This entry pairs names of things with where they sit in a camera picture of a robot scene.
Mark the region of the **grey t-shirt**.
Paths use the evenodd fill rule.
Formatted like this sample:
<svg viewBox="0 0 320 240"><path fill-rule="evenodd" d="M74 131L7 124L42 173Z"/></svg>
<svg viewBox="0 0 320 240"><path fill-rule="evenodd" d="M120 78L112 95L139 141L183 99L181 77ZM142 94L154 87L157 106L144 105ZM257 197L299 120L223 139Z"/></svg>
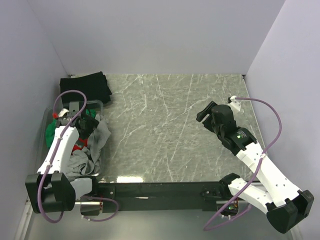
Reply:
<svg viewBox="0 0 320 240"><path fill-rule="evenodd" d="M97 128L88 138L87 146L73 151L66 168L66 176L75 178L80 176L96 175L101 170L102 149L111 132L108 129L108 120L97 114Z"/></svg>

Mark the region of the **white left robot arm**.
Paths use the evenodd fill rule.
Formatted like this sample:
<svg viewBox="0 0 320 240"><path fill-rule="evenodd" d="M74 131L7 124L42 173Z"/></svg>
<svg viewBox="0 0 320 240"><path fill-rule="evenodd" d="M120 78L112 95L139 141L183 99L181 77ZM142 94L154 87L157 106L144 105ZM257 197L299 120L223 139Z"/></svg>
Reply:
<svg viewBox="0 0 320 240"><path fill-rule="evenodd" d="M88 138L98 126L98 121L86 114L86 106L84 101L73 101L65 104L66 109L59 113L52 113L56 120L53 142L36 173L25 179L36 214L71 211L81 197L94 201L100 195L93 176L67 176L76 142Z"/></svg>

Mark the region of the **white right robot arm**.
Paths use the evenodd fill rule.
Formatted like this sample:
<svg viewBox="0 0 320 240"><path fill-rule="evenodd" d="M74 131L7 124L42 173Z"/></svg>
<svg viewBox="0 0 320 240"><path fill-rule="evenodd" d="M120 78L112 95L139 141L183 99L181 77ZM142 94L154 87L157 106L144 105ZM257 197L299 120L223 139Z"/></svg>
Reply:
<svg viewBox="0 0 320 240"><path fill-rule="evenodd" d="M221 144L253 173L249 181L233 173L220 180L219 193L228 201L207 221L203 230L227 225L255 207L266 215L275 230L285 234L310 214L315 198L309 190L301 190L292 183L267 156L268 149L279 139L281 128L274 140L262 148L248 129L237 126L234 115L241 111L241 101L242 98L235 95L228 98L227 104L211 101L196 115L196 120L214 133ZM218 216L227 216L224 210L238 198L247 202L246 209L211 226Z"/></svg>

